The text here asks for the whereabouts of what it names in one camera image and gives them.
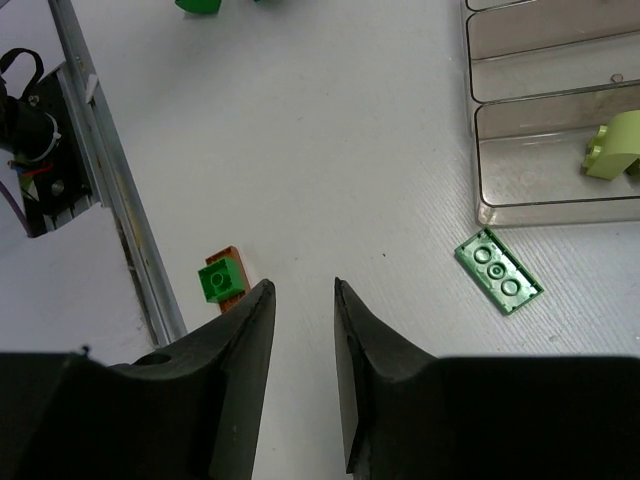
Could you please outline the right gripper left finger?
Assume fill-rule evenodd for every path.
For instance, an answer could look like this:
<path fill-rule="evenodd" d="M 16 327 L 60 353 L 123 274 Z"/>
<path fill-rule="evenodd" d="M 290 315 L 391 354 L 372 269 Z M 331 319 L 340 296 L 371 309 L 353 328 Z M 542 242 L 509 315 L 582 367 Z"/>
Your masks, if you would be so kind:
<path fill-rule="evenodd" d="M 263 280 L 226 313 L 132 364 L 1 357 L 5 479 L 248 479 L 275 327 Z"/>

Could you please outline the green two-by-three lego brick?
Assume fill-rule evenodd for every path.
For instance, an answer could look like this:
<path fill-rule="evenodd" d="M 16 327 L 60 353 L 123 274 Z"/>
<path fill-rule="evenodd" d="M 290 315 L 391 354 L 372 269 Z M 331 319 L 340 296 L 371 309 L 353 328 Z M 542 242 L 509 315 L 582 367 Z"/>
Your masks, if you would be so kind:
<path fill-rule="evenodd" d="M 216 15 L 221 0 L 175 0 L 175 5 L 186 13 L 194 15 Z"/>

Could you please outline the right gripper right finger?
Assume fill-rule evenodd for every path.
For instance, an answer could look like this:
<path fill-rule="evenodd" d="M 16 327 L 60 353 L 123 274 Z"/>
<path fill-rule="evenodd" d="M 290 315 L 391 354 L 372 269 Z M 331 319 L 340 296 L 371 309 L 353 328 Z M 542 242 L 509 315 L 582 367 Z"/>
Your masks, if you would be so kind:
<path fill-rule="evenodd" d="M 435 357 L 334 285 L 344 458 L 355 479 L 635 479 L 639 361 Z"/>

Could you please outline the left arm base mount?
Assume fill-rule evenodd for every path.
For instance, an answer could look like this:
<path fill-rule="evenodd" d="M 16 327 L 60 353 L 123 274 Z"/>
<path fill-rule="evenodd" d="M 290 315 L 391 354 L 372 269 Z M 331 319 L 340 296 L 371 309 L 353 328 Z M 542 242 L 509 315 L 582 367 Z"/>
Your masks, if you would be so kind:
<path fill-rule="evenodd" d="M 1 150 L 10 155 L 7 166 L 16 175 L 22 205 L 6 186 L 1 195 L 26 235 L 44 235 L 93 202 L 94 189 L 85 165 L 70 107 L 55 74 L 45 73 L 41 56 L 27 48 L 13 48 L 1 56 L 6 74 L 21 56 L 33 60 L 34 70 L 18 95 L 1 80 Z"/>

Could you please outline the lime sloped lego brick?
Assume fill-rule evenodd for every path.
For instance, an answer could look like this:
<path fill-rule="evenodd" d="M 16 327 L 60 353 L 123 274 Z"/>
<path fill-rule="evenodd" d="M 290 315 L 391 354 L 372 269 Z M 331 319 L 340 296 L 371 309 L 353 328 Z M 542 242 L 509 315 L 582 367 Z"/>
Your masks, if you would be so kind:
<path fill-rule="evenodd" d="M 632 110 L 600 125 L 587 145 L 582 170 L 587 176 L 614 180 L 639 176 L 639 111 Z"/>

